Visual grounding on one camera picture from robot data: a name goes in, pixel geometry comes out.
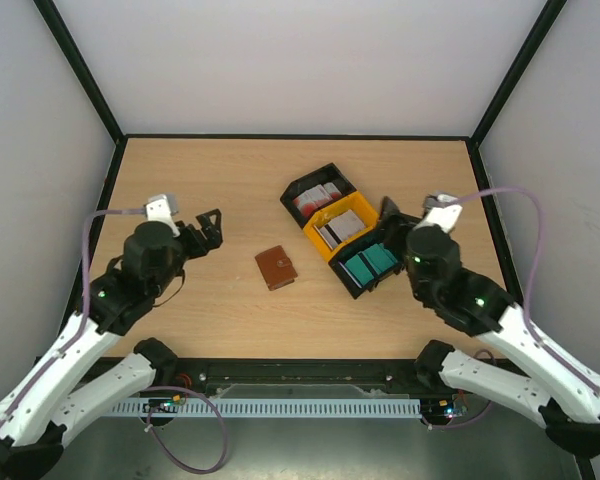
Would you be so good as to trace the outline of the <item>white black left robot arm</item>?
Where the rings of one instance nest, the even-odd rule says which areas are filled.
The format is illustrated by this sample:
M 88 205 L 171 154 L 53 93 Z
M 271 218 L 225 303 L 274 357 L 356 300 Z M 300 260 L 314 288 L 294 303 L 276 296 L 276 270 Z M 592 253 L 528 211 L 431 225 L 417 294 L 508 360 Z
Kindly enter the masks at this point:
M 91 381 L 83 378 L 136 322 L 163 305 L 187 261 L 222 244 L 221 213 L 197 216 L 198 225 L 170 214 L 146 213 L 104 273 L 85 279 L 83 300 L 25 378 L 0 401 L 0 479 L 41 479 L 68 445 L 122 400 L 143 391 L 192 395 L 176 383 L 178 358 L 164 343 L 140 341 L 123 360 Z

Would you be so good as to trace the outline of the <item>brown leather card holder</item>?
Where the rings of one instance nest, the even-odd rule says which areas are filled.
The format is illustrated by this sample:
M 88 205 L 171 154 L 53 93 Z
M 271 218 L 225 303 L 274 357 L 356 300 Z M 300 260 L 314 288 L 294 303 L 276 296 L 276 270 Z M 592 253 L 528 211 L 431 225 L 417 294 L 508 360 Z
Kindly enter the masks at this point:
M 298 277 L 292 261 L 281 245 L 257 254 L 255 261 L 270 291 L 289 285 Z

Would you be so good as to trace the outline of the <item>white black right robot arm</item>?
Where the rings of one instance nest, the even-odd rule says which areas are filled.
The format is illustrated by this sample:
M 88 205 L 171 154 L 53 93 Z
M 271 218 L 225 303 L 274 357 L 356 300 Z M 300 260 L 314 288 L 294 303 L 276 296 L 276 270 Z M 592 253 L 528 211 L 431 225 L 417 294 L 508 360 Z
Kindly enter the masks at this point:
M 600 374 L 561 348 L 530 320 L 527 308 L 495 281 L 463 266 L 451 232 L 462 212 L 450 195 L 430 195 L 421 218 L 384 198 L 378 228 L 406 266 L 414 298 L 451 328 L 504 354 L 512 373 L 432 340 L 415 361 L 425 390 L 478 394 L 526 417 L 568 453 L 600 455 Z

